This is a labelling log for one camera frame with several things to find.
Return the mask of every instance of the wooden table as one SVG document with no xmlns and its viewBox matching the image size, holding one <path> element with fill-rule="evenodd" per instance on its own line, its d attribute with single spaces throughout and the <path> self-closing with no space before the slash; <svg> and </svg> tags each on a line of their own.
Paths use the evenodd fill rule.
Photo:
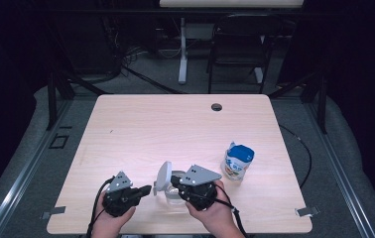
<svg viewBox="0 0 375 238">
<path fill-rule="evenodd" d="M 219 103 L 222 110 L 213 111 Z M 265 95 L 103 95 L 92 111 L 56 207 L 52 234 L 86 232 L 98 189 L 125 172 L 140 187 L 157 178 L 165 161 L 174 171 L 192 164 L 221 173 L 231 142 L 250 147 L 255 159 L 243 182 L 223 176 L 248 233 L 306 233 L 308 217 L 270 100 Z M 122 234 L 207 233 L 185 205 L 168 205 L 164 193 L 143 197 Z"/>
</svg>

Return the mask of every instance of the black chair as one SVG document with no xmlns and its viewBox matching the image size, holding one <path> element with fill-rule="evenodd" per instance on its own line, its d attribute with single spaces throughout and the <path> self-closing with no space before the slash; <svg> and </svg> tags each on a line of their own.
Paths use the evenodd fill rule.
<svg viewBox="0 0 375 238">
<path fill-rule="evenodd" d="M 213 66 L 263 68 L 259 93 L 262 93 L 274 40 L 282 31 L 283 22 L 277 16 L 231 14 L 215 23 L 212 46 L 206 72 L 211 92 Z"/>
</svg>

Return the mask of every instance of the wire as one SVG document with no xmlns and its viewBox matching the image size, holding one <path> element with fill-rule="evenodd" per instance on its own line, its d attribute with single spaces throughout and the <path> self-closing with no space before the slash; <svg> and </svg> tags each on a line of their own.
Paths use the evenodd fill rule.
<svg viewBox="0 0 375 238">
<path fill-rule="evenodd" d="M 181 35 L 181 30 L 179 29 L 179 25 L 176 23 L 175 19 L 172 18 L 173 23 L 175 24 L 176 30 L 178 30 L 179 36 Z"/>
<path fill-rule="evenodd" d="M 302 188 L 305 185 L 306 181 L 308 180 L 309 175 L 311 174 L 311 170 L 312 170 L 313 158 L 312 158 L 311 150 L 309 150 L 309 147 L 305 144 L 305 142 L 302 140 L 302 138 L 300 138 L 298 135 L 296 135 L 296 133 L 292 132 L 290 129 L 288 129 L 287 127 L 285 127 L 285 126 L 283 126 L 281 124 L 278 124 L 278 125 L 281 128 L 283 128 L 284 130 L 288 131 L 294 137 L 296 137 L 297 140 L 299 140 L 299 142 L 302 143 L 303 147 L 305 147 L 306 151 L 308 152 L 308 155 L 309 155 L 309 167 L 308 167 L 308 172 L 306 173 L 305 178 L 303 179 L 302 183 L 300 184 L 300 188 Z"/>
<path fill-rule="evenodd" d="M 158 50 L 158 53 L 160 54 L 160 56 L 162 56 L 164 58 L 171 59 L 171 58 L 176 57 L 181 52 L 181 50 L 182 50 L 182 48 L 178 48 L 178 49 L 174 49 L 174 50 Z M 167 56 L 166 54 L 164 54 L 164 52 L 170 52 L 170 51 L 177 51 L 177 52 L 174 53 L 171 56 Z"/>
<path fill-rule="evenodd" d="M 120 74 L 120 69 L 117 70 L 117 71 L 114 71 L 114 72 L 110 72 L 103 77 L 95 78 L 95 79 L 83 78 L 84 74 L 83 75 L 79 74 L 78 76 L 83 78 L 83 80 L 86 81 L 86 82 L 89 82 L 91 84 L 96 84 L 96 83 L 101 83 L 101 82 L 105 82 L 105 81 L 110 81 L 111 79 L 117 77 L 119 74 Z"/>
<path fill-rule="evenodd" d="M 230 197 L 228 196 L 227 192 L 225 192 L 225 190 L 222 189 L 221 186 L 219 186 L 219 185 L 217 185 L 217 184 L 216 184 L 215 186 L 219 187 L 219 189 L 222 190 L 222 192 L 224 193 L 224 195 L 225 195 L 225 197 L 227 198 L 228 202 L 223 201 L 223 200 L 218 199 L 218 198 L 214 198 L 214 197 L 206 197 L 206 196 L 202 196 L 202 195 L 199 195 L 199 194 L 196 194 L 196 193 L 190 193 L 189 195 L 193 195 L 193 196 L 200 197 L 200 198 L 203 198 L 203 199 L 212 200 L 212 201 L 219 202 L 219 203 L 221 203 L 221 204 L 223 204 L 223 205 L 228 206 L 228 207 L 231 209 L 231 212 L 233 212 L 233 214 L 234 214 L 234 216 L 235 216 L 235 218 L 236 218 L 237 226 L 238 226 L 239 230 L 241 231 L 241 233 L 244 235 L 244 237 L 249 237 L 249 236 L 247 235 L 246 231 L 245 231 L 244 228 L 243 228 L 243 224 L 242 224 L 242 222 L 241 222 L 241 218 L 240 218 L 240 214 L 239 214 L 240 211 L 239 211 L 235 206 L 233 206 L 233 205 L 231 204 L 231 200 L 230 200 Z"/>
<path fill-rule="evenodd" d="M 100 197 L 100 194 L 103 191 L 104 187 L 106 185 L 110 184 L 111 182 L 113 182 L 113 180 L 114 180 L 114 177 L 108 179 L 107 181 L 104 182 L 104 184 L 98 190 L 97 196 L 95 197 L 94 205 L 92 207 L 91 222 L 89 222 L 89 224 L 88 224 L 88 229 L 87 229 L 86 235 L 85 235 L 86 238 L 90 238 L 91 237 L 92 228 L 94 226 L 95 221 L 98 219 L 98 217 L 101 215 L 101 213 L 103 213 L 103 211 L 105 210 L 105 208 L 104 208 L 100 213 L 98 213 L 97 216 L 95 216 L 95 210 L 97 209 L 97 203 L 98 203 L 98 199 Z"/>
<path fill-rule="evenodd" d="M 164 86 L 161 83 L 159 83 L 159 82 L 157 82 L 157 81 L 155 81 L 155 80 L 153 80 L 153 79 L 151 79 L 151 78 L 149 78 L 149 77 L 147 77 L 147 76 L 145 76 L 145 75 L 143 75 L 143 74 L 141 74 L 137 71 L 134 71 L 131 68 L 129 68 L 129 67 L 123 65 L 123 64 L 122 64 L 122 67 L 125 68 L 126 70 L 128 70 L 130 73 L 134 74 L 135 76 L 141 78 L 142 80 L 151 83 L 153 86 L 157 87 L 160 90 L 163 90 L 163 91 L 169 92 L 169 93 L 173 93 L 173 94 L 186 94 L 183 91 L 178 91 L 178 90 L 172 89 L 170 87 Z"/>
<path fill-rule="evenodd" d="M 119 31 L 116 31 L 116 35 L 114 36 L 114 46 L 116 46 L 116 49 L 119 49 L 120 45 L 117 43 L 117 36 L 119 36 Z"/>
</svg>

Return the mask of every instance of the chair leg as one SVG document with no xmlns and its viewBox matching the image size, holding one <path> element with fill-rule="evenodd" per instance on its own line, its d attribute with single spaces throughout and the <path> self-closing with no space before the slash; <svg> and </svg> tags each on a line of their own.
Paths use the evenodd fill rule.
<svg viewBox="0 0 375 238">
<path fill-rule="evenodd" d="M 264 73 L 262 75 L 262 82 L 261 82 L 261 88 L 259 88 L 259 94 L 262 94 L 262 92 L 264 91 L 265 79 L 266 79 L 266 74 L 268 72 L 268 67 L 269 67 L 269 65 L 267 64 L 265 66 Z"/>
<path fill-rule="evenodd" d="M 250 71 L 249 71 L 249 75 L 252 74 L 252 72 L 255 71 L 255 68 L 256 68 L 256 67 L 252 67 L 252 69 L 250 69 Z"/>
<path fill-rule="evenodd" d="M 212 62 L 209 64 L 208 94 L 211 94 L 211 86 L 212 86 Z"/>
<path fill-rule="evenodd" d="M 206 65 L 206 73 L 209 73 L 210 65 L 211 65 L 211 59 L 208 60 L 208 64 Z"/>
</svg>

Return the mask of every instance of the floor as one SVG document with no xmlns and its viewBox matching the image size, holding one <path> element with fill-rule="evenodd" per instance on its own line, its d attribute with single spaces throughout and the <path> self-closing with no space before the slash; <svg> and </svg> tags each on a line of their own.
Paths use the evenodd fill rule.
<svg viewBox="0 0 375 238">
<path fill-rule="evenodd" d="M 278 51 L 274 53 L 265 94 L 279 88 L 276 79 L 286 49 L 284 43 L 280 42 Z M 197 48 L 193 45 L 189 49 L 185 85 L 178 84 L 180 55 L 165 58 L 137 52 L 128 60 L 127 66 L 167 87 L 186 93 L 206 93 L 206 49 L 201 47 L 201 43 L 195 44 Z M 215 75 L 221 76 L 224 81 L 224 77 L 230 74 L 234 74 L 236 80 L 220 85 L 221 88 L 214 93 L 256 93 L 256 85 L 240 85 L 256 80 L 253 74 L 221 70 Z M 116 94 L 167 93 L 163 87 L 153 86 L 145 78 L 140 79 L 126 70 L 112 80 L 100 80 L 99 83 L 96 83 L 98 77 L 84 78 Z M 46 131 L 49 120 L 47 89 L 42 88 L 35 94 L 38 106 L 33 120 L 0 179 L 0 237 L 82 236 L 51 235 L 46 231 L 49 219 L 41 218 L 43 212 L 55 206 L 95 104 L 96 96 L 92 92 L 77 84 L 72 87 L 76 93 L 73 101 L 62 100 L 58 95 L 60 117 L 51 131 Z M 307 205 L 317 206 L 321 214 L 312 218 L 313 230 L 309 234 L 259 234 L 257 237 L 375 237 L 375 192 L 361 171 L 358 146 L 346 121 L 335 103 L 328 100 L 328 134 L 322 134 L 314 121 L 314 105 L 303 104 L 299 99 L 301 90 L 298 87 L 281 98 L 273 99 L 272 103 L 280 125 L 288 129 L 280 128 L 299 182 L 304 181 L 312 162 L 302 193 Z M 68 136 L 62 150 L 50 148 L 56 135 Z M 310 153 L 301 142 L 306 143 Z"/>
</svg>

